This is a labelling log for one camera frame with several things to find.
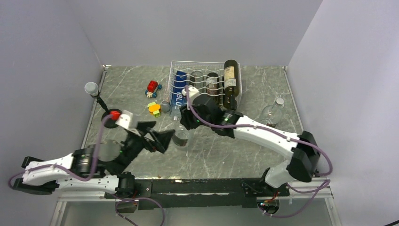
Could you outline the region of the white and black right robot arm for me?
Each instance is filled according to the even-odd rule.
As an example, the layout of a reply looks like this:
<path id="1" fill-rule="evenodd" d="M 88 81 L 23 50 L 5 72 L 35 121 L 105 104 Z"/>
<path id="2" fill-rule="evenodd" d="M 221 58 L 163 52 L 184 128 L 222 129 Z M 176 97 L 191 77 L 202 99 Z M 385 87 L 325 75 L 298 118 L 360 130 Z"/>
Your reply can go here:
<path id="1" fill-rule="evenodd" d="M 187 130 L 203 125 L 223 137 L 246 140 L 269 148 L 284 157 L 276 167 L 266 170 L 260 191 L 272 195 L 281 185 L 298 180 L 309 183 L 316 173 L 321 152 L 312 133 L 278 130 L 234 110 L 223 111 L 214 100 L 196 92 L 183 92 L 186 105 L 180 108 L 180 123 Z"/>

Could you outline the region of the blue square water bottle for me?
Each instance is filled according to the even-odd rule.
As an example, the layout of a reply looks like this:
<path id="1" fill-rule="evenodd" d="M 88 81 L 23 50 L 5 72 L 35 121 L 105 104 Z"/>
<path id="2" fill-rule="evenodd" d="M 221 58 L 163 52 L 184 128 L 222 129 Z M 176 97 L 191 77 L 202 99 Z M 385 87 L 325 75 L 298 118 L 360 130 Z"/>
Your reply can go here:
<path id="1" fill-rule="evenodd" d="M 180 107 L 186 104 L 186 98 L 182 95 L 182 90 L 187 84 L 187 73 L 176 71 L 171 85 L 171 117 L 174 121 L 181 118 Z"/>

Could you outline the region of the dark green wine bottle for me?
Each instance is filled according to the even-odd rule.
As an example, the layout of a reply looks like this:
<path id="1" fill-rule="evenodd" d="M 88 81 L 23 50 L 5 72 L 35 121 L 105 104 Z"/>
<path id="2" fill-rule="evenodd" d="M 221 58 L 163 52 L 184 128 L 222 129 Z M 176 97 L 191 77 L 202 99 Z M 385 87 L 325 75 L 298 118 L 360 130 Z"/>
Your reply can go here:
<path id="1" fill-rule="evenodd" d="M 209 73 L 206 78 L 206 93 L 212 97 L 218 95 L 219 75 L 217 73 Z"/>
<path id="2" fill-rule="evenodd" d="M 221 94 L 220 96 L 219 96 L 219 105 L 220 105 L 220 108 L 222 109 L 222 110 L 226 110 L 226 107 L 224 106 L 224 102 L 225 102 L 225 94 Z"/>

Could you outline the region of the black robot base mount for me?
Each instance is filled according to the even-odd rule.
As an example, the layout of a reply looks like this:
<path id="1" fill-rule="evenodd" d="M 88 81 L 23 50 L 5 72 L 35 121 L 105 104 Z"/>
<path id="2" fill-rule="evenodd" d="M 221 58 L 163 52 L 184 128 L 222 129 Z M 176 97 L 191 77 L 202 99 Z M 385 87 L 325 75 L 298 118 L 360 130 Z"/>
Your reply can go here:
<path id="1" fill-rule="evenodd" d="M 263 178 L 132 179 L 123 177 L 105 198 L 151 198 L 164 208 L 241 206 L 257 207 L 258 201 L 288 197 L 286 185 L 273 188 Z"/>

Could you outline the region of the clear round glass bottle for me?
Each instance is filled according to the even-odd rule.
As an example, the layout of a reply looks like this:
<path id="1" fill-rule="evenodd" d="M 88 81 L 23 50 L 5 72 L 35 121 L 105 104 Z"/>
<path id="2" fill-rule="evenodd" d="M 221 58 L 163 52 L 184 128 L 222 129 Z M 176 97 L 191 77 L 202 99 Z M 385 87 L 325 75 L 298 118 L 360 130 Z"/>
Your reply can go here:
<path id="1" fill-rule="evenodd" d="M 260 116 L 259 122 L 269 127 L 275 128 L 283 117 L 284 100 L 276 98 L 274 103 L 266 106 Z"/>
<path id="2" fill-rule="evenodd" d="M 190 141 L 189 130 L 186 129 L 182 124 L 177 124 L 175 127 L 175 133 L 172 136 L 172 141 L 178 147 L 186 147 Z"/>

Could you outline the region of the clear glass wine bottle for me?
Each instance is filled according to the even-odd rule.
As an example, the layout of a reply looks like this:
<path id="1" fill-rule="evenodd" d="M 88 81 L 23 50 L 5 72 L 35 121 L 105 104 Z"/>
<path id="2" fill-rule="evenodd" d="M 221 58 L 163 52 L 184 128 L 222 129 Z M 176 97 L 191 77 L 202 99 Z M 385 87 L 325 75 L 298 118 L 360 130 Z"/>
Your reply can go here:
<path id="1" fill-rule="evenodd" d="M 199 93 L 203 93 L 204 74 L 200 71 L 194 71 L 190 74 L 190 85 L 194 86 Z"/>

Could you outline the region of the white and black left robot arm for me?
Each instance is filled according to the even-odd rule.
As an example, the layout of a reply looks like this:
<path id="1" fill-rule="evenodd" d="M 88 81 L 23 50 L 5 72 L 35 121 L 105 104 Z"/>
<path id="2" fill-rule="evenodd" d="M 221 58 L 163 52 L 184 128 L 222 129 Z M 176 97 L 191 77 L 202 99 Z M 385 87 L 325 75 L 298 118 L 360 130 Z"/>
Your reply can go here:
<path id="1" fill-rule="evenodd" d="M 49 195 L 56 189 L 70 191 L 103 191 L 128 198 L 137 192 L 135 176 L 125 169 L 142 150 L 164 153 L 174 129 L 155 131 L 155 121 L 118 122 L 126 139 L 110 140 L 54 160 L 25 157 L 23 172 L 12 176 L 8 186 L 35 195 Z"/>

